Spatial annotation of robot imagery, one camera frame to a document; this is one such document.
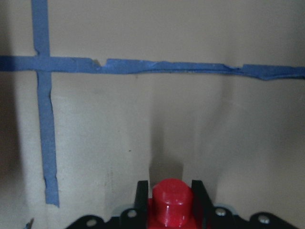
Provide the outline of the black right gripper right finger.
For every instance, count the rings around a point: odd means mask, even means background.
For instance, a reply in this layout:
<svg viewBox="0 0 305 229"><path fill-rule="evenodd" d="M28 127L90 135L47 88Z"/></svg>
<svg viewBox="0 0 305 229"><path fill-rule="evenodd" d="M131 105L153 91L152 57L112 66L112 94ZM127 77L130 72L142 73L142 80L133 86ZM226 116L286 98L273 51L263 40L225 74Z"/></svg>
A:
<svg viewBox="0 0 305 229"><path fill-rule="evenodd" d="M210 215L214 205L201 180L192 180L191 189L193 192L193 214Z"/></svg>

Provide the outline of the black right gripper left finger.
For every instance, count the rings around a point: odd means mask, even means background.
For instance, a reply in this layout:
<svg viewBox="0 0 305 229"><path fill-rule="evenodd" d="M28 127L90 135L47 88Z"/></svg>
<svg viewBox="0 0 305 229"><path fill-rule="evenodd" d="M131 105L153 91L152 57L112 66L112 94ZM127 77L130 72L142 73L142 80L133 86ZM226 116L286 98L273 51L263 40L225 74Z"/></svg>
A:
<svg viewBox="0 0 305 229"><path fill-rule="evenodd" d="M137 210L140 210L144 213L147 212L148 208L148 192L149 184L147 180L141 180L137 183L135 200L133 207Z"/></svg>

